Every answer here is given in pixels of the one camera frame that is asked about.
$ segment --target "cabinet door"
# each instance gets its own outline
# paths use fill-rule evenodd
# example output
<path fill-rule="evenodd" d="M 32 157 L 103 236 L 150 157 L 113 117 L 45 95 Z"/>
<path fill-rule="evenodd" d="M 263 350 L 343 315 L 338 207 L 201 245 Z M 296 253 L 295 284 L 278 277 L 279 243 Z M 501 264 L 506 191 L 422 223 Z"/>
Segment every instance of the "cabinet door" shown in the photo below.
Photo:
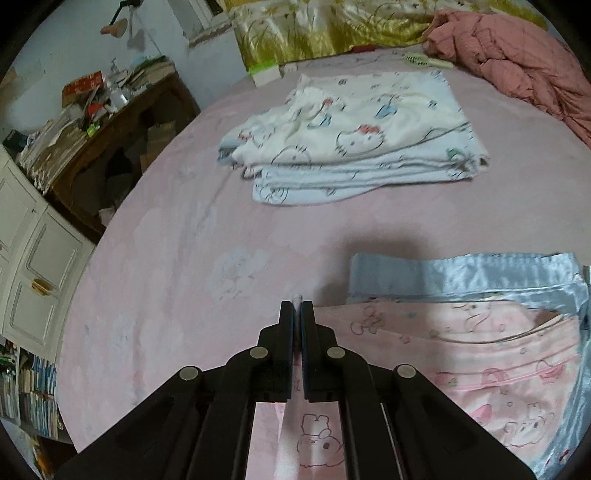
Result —
<path fill-rule="evenodd" d="M 14 256 L 34 220 L 36 204 L 35 198 L 6 165 L 0 171 L 0 255 L 6 260 Z"/>
<path fill-rule="evenodd" d="M 6 283 L 8 281 L 8 260 L 0 256 L 0 292 L 4 291 Z"/>
<path fill-rule="evenodd" d="M 22 256 L 8 299 L 4 336 L 55 361 L 66 313 L 92 247 L 52 212 L 42 215 Z"/>

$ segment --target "red box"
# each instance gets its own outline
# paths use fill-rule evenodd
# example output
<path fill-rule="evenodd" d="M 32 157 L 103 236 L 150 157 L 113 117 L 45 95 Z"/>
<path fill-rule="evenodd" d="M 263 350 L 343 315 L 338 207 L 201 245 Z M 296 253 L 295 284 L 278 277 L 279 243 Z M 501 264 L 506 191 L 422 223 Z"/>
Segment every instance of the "red box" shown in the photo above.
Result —
<path fill-rule="evenodd" d="M 67 107 L 74 103 L 79 95 L 90 93 L 97 87 L 103 86 L 103 74 L 94 72 L 91 75 L 85 75 L 71 83 L 68 83 L 61 91 L 61 106 Z"/>

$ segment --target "green comb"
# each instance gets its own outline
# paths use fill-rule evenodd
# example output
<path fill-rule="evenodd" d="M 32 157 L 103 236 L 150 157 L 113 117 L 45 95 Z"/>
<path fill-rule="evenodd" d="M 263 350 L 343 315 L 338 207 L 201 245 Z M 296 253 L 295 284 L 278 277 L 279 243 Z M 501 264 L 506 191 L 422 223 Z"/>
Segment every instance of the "green comb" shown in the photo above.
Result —
<path fill-rule="evenodd" d="M 439 67 L 442 69 L 452 69 L 453 63 L 446 60 L 437 60 L 427 57 L 423 53 L 407 53 L 404 60 L 417 67 Z"/>

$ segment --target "white blanket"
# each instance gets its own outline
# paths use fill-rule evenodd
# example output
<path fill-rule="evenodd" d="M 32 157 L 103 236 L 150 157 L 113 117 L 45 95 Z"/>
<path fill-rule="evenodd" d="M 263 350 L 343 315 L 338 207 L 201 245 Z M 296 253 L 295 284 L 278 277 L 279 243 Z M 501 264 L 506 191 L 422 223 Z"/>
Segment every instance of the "white blanket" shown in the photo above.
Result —
<path fill-rule="evenodd" d="M 302 76 L 286 105 L 229 132 L 262 203 L 334 202 L 388 184 L 469 179 L 488 153 L 440 72 Z"/>

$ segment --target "bookshelf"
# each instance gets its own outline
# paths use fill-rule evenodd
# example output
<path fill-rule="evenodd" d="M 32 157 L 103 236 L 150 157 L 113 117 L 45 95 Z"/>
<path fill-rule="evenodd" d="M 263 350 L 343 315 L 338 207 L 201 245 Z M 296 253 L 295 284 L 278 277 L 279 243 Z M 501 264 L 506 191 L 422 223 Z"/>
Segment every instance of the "bookshelf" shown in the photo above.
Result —
<path fill-rule="evenodd" d="M 31 436 L 72 443 L 57 408 L 56 365 L 7 340 L 0 371 L 0 416 Z"/>
<path fill-rule="evenodd" d="M 18 356 L 19 351 L 11 342 L 0 345 L 0 416 L 19 425 L 18 411 Z"/>

